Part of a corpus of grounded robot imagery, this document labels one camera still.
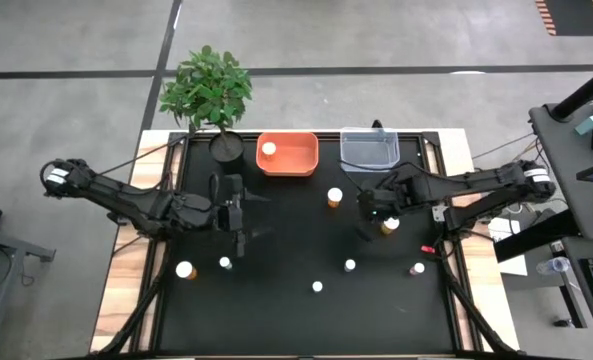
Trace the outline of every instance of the transparent bin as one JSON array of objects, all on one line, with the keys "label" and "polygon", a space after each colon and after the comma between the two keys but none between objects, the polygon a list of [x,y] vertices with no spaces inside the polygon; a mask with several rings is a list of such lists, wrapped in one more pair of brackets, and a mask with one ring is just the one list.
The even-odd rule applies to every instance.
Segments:
[{"label": "transparent bin", "polygon": [[341,167],[349,172],[385,172],[400,161],[398,133],[394,129],[342,128],[340,131]]}]

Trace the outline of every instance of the orange plastic tray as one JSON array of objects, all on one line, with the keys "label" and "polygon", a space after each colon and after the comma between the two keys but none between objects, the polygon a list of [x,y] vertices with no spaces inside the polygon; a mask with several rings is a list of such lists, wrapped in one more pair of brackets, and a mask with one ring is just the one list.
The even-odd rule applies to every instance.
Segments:
[{"label": "orange plastic tray", "polygon": [[[267,157],[263,144],[276,144]],[[267,176],[309,176],[318,166],[318,138],[312,133],[262,133],[256,143],[256,164]]]}]

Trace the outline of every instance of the black floor stripe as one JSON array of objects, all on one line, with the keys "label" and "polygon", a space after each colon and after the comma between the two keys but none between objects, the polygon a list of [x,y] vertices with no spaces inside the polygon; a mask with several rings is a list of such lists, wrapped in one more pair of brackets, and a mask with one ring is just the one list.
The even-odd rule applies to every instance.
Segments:
[{"label": "black floor stripe", "polygon": [[593,36],[592,0],[545,0],[556,36]]},{"label": "black floor stripe", "polygon": [[0,72],[0,80],[148,78],[155,73],[154,70],[11,71]]},{"label": "black floor stripe", "polygon": [[[488,66],[392,66],[392,67],[306,67],[248,69],[250,76],[342,76],[342,75],[432,75],[461,71],[488,74],[593,72],[593,64],[571,65],[488,65]],[[176,70],[166,70],[173,77]]]},{"label": "black floor stripe", "polygon": [[169,13],[167,20],[167,28],[165,30],[165,37],[163,38],[163,45],[160,48],[160,55],[158,56],[158,63],[156,64],[156,73],[152,80],[152,86],[149,89],[149,96],[147,104],[145,105],[145,112],[143,113],[143,121],[140,125],[141,132],[152,128],[154,122],[154,114],[156,113],[156,105],[158,104],[158,94],[160,94],[160,87],[162,79],[167,67],[167,60],[169,59],[169,52],[172,48],[172,40],[174,39],[176,17],[180,16],[180,7],[183,0],[174,0],[172,3],[172,10]]}]

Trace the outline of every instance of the wooden tabletop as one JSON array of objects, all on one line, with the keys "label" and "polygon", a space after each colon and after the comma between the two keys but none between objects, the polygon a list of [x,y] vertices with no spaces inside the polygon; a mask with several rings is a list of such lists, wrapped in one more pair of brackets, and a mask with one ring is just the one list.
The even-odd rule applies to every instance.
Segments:
[{"label": "wooden tabletop", "polygon": [[[440,149],[447,175],[457,175],[467,171],[474,171],[467,137],[463,129],[399,129],[399,131],[407,133],[423,131],[438,132],[441,141]],[[144,154],[166,144],[169,141],[170,132],[177,131],[149,130],[143,132],[138,147],[138,154]],[[427,150],[430,167],[432,167],[432,171],[437,171],[434,149],[428,144]],[[149,188],[157,184],[161,178],[166,153],[167,149],[162,148],[138,160],[134,165],[130,183],[138,188]],[[175,153],[172,158],[173,178],[176,179],[180,154]],[[454,199],[454,204],[456,206],[466,206],[476,201],[479,197],[479,195],[459,197]],[[488,233],[487,226],[482,224],[478,224],[474,230],[484,234]],[[114,248],[119,248],[136,237],[137,234],[133,227],[121,227],[115,239]],[[136,306],[143,269],[145,267],[147,247],[148,240],[141,239],[121,250],[112,258],[90,351],[100,350],[107,345],[121,326],[123,326]],[[164,247],[164,244],[159,244],[157,255],[162,254],[162,247]],[[509,304],[507,303],[507,296],[496,261],[493,243],[485,238],[472,236],[462,241],[462,247],[474,303],[503,341],[512,348],[518,349],[514,323],[509,310]],[[450,263],[452,264],[452,270],[457,272],[453,258],[454,256],[450,259]],[[160,257],[157,256],[155,271],[157,271],[159,265]],[[144,328],[141,333],[141,350],[148,349],[153,305],[150,306],[145,317]],[[464,348],[473,349],[467,314],[457,300],[456,311]],[[490,351],[489,346],[485,342],[484,346],[487,351]]]}]

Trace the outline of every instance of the orange and black warning stripe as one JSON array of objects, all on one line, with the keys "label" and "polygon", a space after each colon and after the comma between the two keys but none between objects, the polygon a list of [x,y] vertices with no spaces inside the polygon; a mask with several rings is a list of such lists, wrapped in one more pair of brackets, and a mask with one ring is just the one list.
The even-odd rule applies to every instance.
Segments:
[{"label": "orange and black warning stripe", "polygon": [[552,15],[549,13],[549,9],[547,9],[545,0],[536,0],[536,7],[538,8],[538,12],[540,12],[540,17],[543,18],[545,29],[547,29],[549,35],[556,36],[556,25],[554,25],[554,20],[552,20]]}]

